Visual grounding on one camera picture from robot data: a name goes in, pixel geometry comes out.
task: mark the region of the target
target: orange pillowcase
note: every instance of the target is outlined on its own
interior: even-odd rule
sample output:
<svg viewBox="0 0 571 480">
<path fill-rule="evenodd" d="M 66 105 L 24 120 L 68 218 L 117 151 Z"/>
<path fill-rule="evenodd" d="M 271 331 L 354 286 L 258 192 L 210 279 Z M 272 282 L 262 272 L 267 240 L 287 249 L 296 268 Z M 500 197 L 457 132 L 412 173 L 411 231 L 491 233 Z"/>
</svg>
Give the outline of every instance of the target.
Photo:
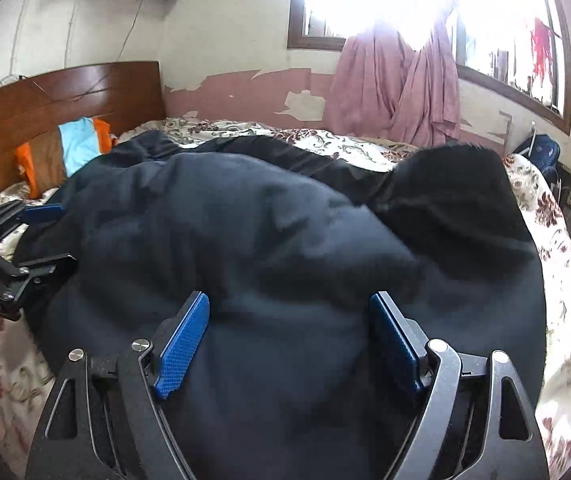
<svg viewBox="0 0 571 480">
<path fill-rule="evenodd" d="M 116 143 L 110 135 L 110 125 L 101 119 L 92 119 L 92 125 L 99 150 L 103 154 L 108 153 Z M 38 198 L 44 191 L 65 182 L 67 173 L 58 129 L 22 144 L 14 154 L 19 172 L 30 186 L 30 198 Z"/>
</svg>

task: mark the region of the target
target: pink wall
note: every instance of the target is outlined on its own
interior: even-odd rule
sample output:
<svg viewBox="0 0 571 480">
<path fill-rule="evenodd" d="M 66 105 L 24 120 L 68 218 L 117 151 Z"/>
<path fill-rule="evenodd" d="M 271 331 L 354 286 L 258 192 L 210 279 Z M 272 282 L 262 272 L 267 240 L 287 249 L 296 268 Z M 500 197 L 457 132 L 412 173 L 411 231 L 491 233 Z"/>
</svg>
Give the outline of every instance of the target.
<svg viewBox="0 0 571 480">
<path fill-rule="evenodd" d="M 324 129 L 323 113 L 318 107 L 307 108 L 307 100 L 314 96 L 323 99 L 329 95 L 332 75 L 316 74 L 309 68 L 290 68 L 277 72 L 261 73 L 258 70 L 231 72 L 208 76 L 197 90 L 174 90 L 166 87 L 164 98 L 168 117 L 182 117 L 197 112 L 206 120 L 256 121 L 277 128 Z M 286 99 L 290 93 L 301 94 L 302 105 L 289 110 Z M 299 120 L 312 117 L 315 120 Z M 462 121 L 461 140 L 486 146 L 503 155 L 504 145 L 481 137 Z"/>
</svg>

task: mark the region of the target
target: electrical wire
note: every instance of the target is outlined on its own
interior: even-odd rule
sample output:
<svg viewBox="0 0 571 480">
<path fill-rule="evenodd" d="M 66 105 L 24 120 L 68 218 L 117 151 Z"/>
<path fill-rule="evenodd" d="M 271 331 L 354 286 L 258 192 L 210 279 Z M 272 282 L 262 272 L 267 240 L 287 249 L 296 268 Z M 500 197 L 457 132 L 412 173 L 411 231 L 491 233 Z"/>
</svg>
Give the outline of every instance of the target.
<svg viewBox="0 0 571 480">
<path fill-rule="evenodd" d="M 123 46 L 121 47 L 121 52 L 119 52 L 119 55 L 117 56 L 115 62 L 118 62 L 118 60 L 121 59 L 121 55 L 123 54 L 123 51 L 124 51 L 124 49 L 125 49 L 125 45 L 127 44 L 127 40 L 130 39 L 130 35 L 131 35 L 132 31 L 134 30 L 134 26 L 136 25 L 136 20 L 137 20 L 137 18 L 139 17 L 140 8 L 142 7 L 142 5 L 143 5 L 143 0 L 140 0 L 140 2 L 139 2 L 139 8 L 136 10 L 136 14 L 134 15 L 134 19 L 132 20 L 132 27 L 130 27 L 130 30 L 128 31 L 128 33 L 127 33 L 127 35 L 126 35 L 126 37 L 125 37 L 125 41 L 123 41 Z M 101 84 L 101 82 L 104 81 L 105 78 L 107 78 L 107 77 L 111 74 L 112 68 L 113 68 L 113 66 L 111 66 L 111 67 L 107 70 L 107 72 L 105 73 L 105 75 L 104 75 L 101 79 L 99 79 L 99 80 L 98 80 L 96 83 L 94 83 L 90 88 L 88 88 L 85 92 L 83 92 L 83 94 L 79 95 L 79 96 L 76 97 L 75 99 L 68 99 L 68 100 L 65 100 L 65 101 L 63 101 L 63 102 L 73 102 L 73 103 L 75 103 L 76 101 L 80 101 L 81 99 L 83 99 L 83 97 L 85 97 L 86 95 L 92 93 L 92 90 L 94 90 L 94 88 L 96 88 L 99 84 Z M 39 86 L 39 85 L 36 83 L 36 81 L 33 81 L 33 83 L 34 83 L 44 94 L 46 94 L 47 97 L 49 97 L 52 102 L 54 102 L 54 100 L 50 97 L 50 95 L 49 95 L 43 88 L 41 88 L 41 86 Z"/>
<path fill-rule="evenodd" d="M 12 40 L 12 53 L 9 58 L 9 75 L 14 74 L 14 69 L 16 67 L 16 50 L 18 48 L 18 40 L 21 35 L 21 27 L 23 25 L 23 20 L 25 19 L 25 11 L 27 10 L 27 4 L 30 0 L 23 0 L 21 4 L 21 10 L 18 14 L 18 19 L 16 20 L 16 29 L 14 30 L 14 40 Z"/>
<path fill-rule="evenodd" d="M 76 17 L 76 10 L 78 9 L 78 3 L 81 0 L 74 0 L 74 6 L 72 7 L 72 14 L 70 15 L 70 23 L 68 25 L 68 37 L 65 41 L 65 54 L 63 55 L 63 68 L 68 67 L 70 61 L 70 48 L 72 46 L 72 29 L 74 28 L 74 18 Z"/>
<path fill-rule="evenodd" d="M 139 2 L 139 8 L 136 11 L 136 14 L 134 15 L 134 19 L 132 20 L 132 27 L 130 27 L 130 30 L 127 33 L 127 36 L 125 37 L 125 41 L 123 41 L 123 46 L 121 47 L 121 52 L 119 52 L 119 55 L 117 56 L 116 60 L 120 60 L 121 56 L 123 55 L 123 51 L 125 49 L 125 45 L 127 44 L 127 40 L 130 39 L 130 34 L 132 33 L 132 31 L 134 30 L 134 25 L 136 25 L 136 20 L 139 17 L 139 12 L 140 12 L 140 8 L 143 6 L 143 0 L 140 0 Z"/>
</svg>

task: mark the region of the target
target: wooden headboard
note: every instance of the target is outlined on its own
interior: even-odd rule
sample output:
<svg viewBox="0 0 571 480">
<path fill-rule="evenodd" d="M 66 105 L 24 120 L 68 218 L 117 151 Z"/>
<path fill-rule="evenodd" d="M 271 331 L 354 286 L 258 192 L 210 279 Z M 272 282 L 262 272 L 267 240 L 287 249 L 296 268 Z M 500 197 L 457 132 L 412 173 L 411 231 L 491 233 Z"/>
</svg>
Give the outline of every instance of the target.
<svg viewBox="0 0 571 480">
<path fill-rule="evenodd" d="M 0 88 L 0 190 L 19 182 L 14 150 L 59 124 L 99 117 L 120 135 L 165 118 L 158 62 L 80 66 Z"/>
</svg>

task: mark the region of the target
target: light blue cloth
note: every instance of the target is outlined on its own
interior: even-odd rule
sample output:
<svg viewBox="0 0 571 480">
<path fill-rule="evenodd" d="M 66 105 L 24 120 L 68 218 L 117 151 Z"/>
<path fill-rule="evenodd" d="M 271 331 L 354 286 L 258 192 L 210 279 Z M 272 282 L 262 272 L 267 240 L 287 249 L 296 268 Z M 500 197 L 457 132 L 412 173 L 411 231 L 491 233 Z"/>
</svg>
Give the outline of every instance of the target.
<svg viewBox="0 0 571 480">
<path fill-rule="evenodd" d="M 59 131 L 60 143 L 63 146 L 63 163 L 68 177 L 101 155 L 92 119 L 81 117 L 77 121 L 59 124 Z"/>
</svg>

